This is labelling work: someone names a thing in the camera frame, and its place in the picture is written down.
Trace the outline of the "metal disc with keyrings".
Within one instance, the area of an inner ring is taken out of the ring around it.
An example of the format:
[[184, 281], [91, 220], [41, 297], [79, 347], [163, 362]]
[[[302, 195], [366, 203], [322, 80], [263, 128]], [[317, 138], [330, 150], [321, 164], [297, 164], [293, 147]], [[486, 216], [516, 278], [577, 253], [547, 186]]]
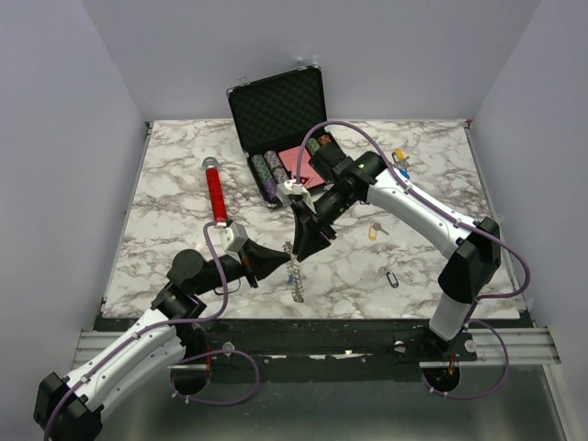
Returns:
[[285, 253], [287, 253], [290, 257], [290, 261], [288, 262], [288, 266], [287, 266], [288, 276], [290, 274], [292, 274], [295, 277], [294, 284], [292, 284], [292, 285], [287, 284], [287, 286], [290, 288], [291, 297], [295, 302], [303, 303], [304, 302], [304, 287], [303, 287], [302, 275], [300, 272], [300, 267], [296, 261], [296, 257], [293, 254], [293, 245], [292, 245], [291, 241], [285, 241], [285, 243], [283, 245], [283, 251]]

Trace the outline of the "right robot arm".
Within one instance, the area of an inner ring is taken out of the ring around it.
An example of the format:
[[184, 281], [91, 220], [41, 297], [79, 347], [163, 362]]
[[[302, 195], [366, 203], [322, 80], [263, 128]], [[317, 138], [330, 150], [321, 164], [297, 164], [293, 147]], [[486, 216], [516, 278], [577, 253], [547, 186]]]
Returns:
[[298, 260], [327, 248], [335, 239], [333, 224], [358, 201], [386, 210], [420, 233], [447, 259], [438, 284], [442, 289], [428, 332], [424, 352], [435, 360], [456, 349], [455, 337], [481, 289], [501, 265], [496, 238], [498, 224], [490, 219], [475, 221], [457, 215], [445, 219], [448, 207], [392, 173], [373, 152], [357, 159], [340, 147], [327, 143], [310, 159], [311, 167], [333, 187], [312, 205], [296, 200], [291, 207], [295, 219], [293, 251]]

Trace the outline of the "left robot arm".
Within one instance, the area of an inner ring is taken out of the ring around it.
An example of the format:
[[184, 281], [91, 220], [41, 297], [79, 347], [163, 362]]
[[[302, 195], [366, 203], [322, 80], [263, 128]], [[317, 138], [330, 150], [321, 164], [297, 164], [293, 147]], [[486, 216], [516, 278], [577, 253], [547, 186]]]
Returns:
[[256, 283], [289, 260], [286, 253], [246, 241], [236, 256], [206, 260], [191, 249], [178, 253], [168, 283], [123, 335], [64, 377], [39, 385], [34, 421], [47, 440], [94, 440], [106, 419], [154, 374], [197, 361], [206, 349], [199, 325], [206, 306], [199, 294], [246, 278]]

